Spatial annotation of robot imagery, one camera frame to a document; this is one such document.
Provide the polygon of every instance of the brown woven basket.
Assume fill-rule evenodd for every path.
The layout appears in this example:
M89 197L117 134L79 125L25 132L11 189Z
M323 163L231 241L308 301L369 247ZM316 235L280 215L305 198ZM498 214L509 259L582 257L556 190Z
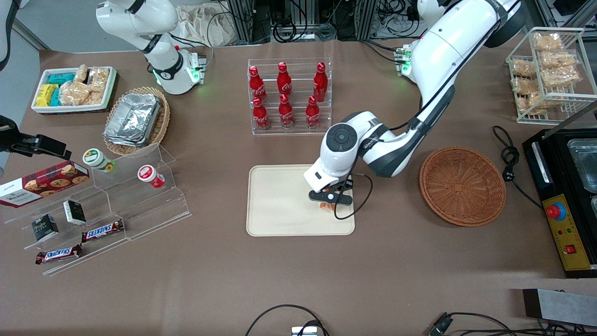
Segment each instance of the brown woven basket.
M164 94L153 87L134 88L125 94L128 93L153 94L154 96L157 96L162 100L162 105L159 107L159 115L155 120L151 137L149 138L149 142L147 143L147 145L162 142L162 140L164 140L164 136L166 135L168 123L170 122L170 107L168 106L168 102L166 101L166 97L164 97ZM116 109L116 106L118 106L118 103L122 100L122 97L124 97L124 94L120 98L118 98L118 101L116 101L116 103L112 106L110 114L108 115L108 119L106 120L106 125L108 125L108 123L110 122L110 119L114 114L114 110ZM106 146L108 147L110 152L119 155L127 155L139 149L134 146L117 145L115 143L109 142L106 138L104 138L104 142L106 143Z
M454 146L431 153L418 181L431 209L459 226L485 225L506 205L506 185L500 172L472 149Z

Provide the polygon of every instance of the black connector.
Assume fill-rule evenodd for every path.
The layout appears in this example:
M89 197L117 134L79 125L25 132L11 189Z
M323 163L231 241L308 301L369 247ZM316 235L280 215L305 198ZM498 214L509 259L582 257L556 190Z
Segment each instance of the black connector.
M452 324L452 319L448 313L442 314L442 316L435 321L431 330L429 331L429 336L443 336L443 334L448 330L450 324Z
M418 10L415 6L407 7L407 17L409 21L419 21Z

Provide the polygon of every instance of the black appliance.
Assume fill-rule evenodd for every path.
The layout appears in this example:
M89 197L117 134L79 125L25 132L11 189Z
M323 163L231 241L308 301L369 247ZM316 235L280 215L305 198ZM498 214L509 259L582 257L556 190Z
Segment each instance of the black appliance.
M597 129L547 131L522 147L564 273L597 277Z

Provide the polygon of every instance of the black box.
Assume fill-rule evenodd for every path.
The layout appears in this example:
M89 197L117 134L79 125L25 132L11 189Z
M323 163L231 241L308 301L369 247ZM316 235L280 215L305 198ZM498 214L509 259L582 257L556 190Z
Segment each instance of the black box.
M66 221L76 225L85 224L85 214L80 203L68 200L64 202L64 212L66 213Z
M42 218L36 219L31 223L31 226L33 227L33 232L35 233L35 238L38 242L46 241L58 234L58 226L56 226L54 217L50 215L45 215Z

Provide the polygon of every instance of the wire rack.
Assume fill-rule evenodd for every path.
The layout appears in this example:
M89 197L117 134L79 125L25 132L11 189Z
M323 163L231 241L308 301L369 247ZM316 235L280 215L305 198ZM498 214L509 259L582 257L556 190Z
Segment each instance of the wire rack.
M581 38L583 31L582 28L535 27L526 34L525 38L522 39L516 48L514 48L508 55L506 63L508 64L510 79L512 81L516 77L513 73L513 63L515 60L519 59L533 62L541 93L541 98L527 109L519 109L517 107L516 122L523 124L557 125L586 107L588 104L597 100L597 86L595 85L595 79L593 78L593 73L591 72L586 50L584 49L583 40ZM537 61L539 51L534 48L532 41L534 33L557 33L560 36L564 50L577 50L579 56L577 71L587 82L581 82L581 85L574 83L568 86L556 87L546 87L543 85L541 71L544 70L544 68ZM516 102L521 95L517 94L514 89L512 89L512 92ZM545 105L545 103L549 102L553 102L559 106L541 109L544 110L544 112L538 114L538 106Z

